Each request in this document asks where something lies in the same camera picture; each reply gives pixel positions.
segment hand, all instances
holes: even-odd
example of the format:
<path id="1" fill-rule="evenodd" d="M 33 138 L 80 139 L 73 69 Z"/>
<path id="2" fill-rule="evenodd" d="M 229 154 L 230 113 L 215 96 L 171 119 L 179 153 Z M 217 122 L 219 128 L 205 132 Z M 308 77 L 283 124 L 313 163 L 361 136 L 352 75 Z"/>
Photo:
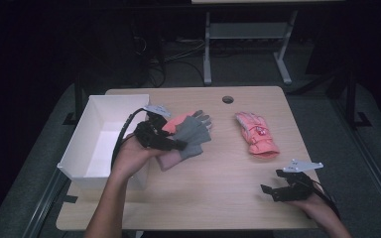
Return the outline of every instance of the hand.
<path id="1" fill-rule="evenodd" d="M 330 237 L 351 237 L 348 230 L 333 210 L 315 193 L 306 200 L 286 201 L 286 203 L 296 206 L 304 211 Z"/>
<path id="2" fill-rule="evenodd" d="M 137 173 L 150 158 L 161 156 L 165 151 L 144 148 L 133 134 L 126 136 L 116 156 L 111 177 L 127 180 Z"/>

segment pink glove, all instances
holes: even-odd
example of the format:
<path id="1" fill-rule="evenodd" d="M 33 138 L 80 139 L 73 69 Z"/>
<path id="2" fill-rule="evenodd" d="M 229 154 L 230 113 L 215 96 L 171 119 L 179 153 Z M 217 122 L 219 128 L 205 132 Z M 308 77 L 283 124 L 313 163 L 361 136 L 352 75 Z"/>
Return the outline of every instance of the pink glove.
<path id="1" fill-rule="evenodd" d="M 280 154 L 264 118 L 247 112 L 236 113 L 236 118 L 242 126 L 243 138 L 249 143 L 250 154 L 261 159 L 273 159 Z"/>

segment hole in table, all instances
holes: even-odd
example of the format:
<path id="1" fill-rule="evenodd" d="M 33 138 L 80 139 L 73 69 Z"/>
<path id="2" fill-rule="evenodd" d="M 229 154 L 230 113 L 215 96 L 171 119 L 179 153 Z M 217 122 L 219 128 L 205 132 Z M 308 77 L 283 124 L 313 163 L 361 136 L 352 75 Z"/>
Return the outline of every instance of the hole in table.
<path id="1" fill-rule="evenodd" d="M 234 101 L 234 98 L 232 96 L 223 96 L 222 97 L 222 102 L 226 103 L 226 104 L 231 104 L 233 103 Z"/>

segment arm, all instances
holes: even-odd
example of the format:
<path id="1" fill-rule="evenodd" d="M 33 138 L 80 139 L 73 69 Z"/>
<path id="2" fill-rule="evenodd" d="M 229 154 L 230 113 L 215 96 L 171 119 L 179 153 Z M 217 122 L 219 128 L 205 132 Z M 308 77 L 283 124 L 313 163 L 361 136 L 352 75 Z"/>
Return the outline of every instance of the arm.
<path id="1" fill-rule="evenodd" d="M 287 201 L 303 210 L 331 238 L 351 238 L 348 230 L 333 212 L 333 210 L 316 194 L 306 200 Z"/>
<path id="2" fill-rule="evenodd" d="M 122 236 L 122 217 L 128 179 L 154 156 L 165 152 L 145 149 L 134 136 L 123 143 L 116 157 L 97 208 L 85 230 L 84 237 Z"/>

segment white box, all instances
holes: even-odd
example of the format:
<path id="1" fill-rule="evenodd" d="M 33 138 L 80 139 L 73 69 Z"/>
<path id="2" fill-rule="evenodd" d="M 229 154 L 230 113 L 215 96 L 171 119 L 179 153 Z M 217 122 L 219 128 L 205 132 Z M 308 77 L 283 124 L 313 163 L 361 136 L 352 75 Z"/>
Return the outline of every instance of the white box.
<path id="1" fill-rule="evenodd" d="M 148 94 L 90 96 L 58 168 L 82 189 L 103 189 L 120 130 L 149 100 Z M 125 136 L 145 119 L 145 112 L 138 113 Z M 147 173 L 148 163 L 129 179 L 128 189 L 145 188 Z"/>

